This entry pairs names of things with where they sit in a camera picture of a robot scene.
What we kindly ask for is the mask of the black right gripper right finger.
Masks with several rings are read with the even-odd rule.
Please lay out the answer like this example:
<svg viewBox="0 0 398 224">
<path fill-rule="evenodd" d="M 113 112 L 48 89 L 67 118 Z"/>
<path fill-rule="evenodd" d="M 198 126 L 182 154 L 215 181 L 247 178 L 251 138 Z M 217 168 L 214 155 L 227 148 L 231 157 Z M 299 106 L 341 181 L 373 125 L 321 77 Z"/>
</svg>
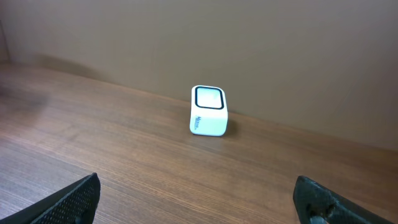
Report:
<svg viewBox="0 0 398 224">
<path fill-rule="evenodd" d="M 301 224 L 392 224 L 306 176 L 298 176 L 293 201 Z"/>
</svg>

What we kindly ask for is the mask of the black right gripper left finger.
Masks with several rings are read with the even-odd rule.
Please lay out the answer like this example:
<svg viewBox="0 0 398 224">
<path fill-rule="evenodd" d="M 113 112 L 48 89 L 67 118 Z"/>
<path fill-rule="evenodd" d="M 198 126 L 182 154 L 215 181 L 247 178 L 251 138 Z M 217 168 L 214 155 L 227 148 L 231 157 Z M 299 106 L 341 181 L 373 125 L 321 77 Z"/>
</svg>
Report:
<svg viewBox="0 0 398 224">
<path fill-rule="evenodd" d="M 97 173 L 1 219 L 1 224 L 92 224 L 100 200 Z"/>
</svg>

